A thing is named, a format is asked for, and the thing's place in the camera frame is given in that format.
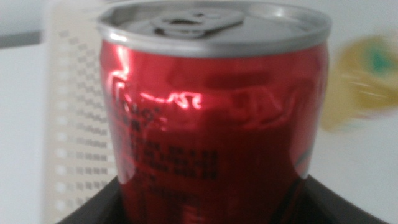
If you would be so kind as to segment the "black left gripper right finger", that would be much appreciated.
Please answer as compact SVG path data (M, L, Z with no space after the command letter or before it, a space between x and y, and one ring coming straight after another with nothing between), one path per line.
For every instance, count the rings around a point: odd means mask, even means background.
M348 202L313 177L293 182L269 222L387 223Z

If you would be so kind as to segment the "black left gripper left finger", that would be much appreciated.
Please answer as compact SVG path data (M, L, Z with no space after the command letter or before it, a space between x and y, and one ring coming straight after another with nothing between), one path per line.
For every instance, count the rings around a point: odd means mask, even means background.
M57 224L129 224L123 209L118 178Z

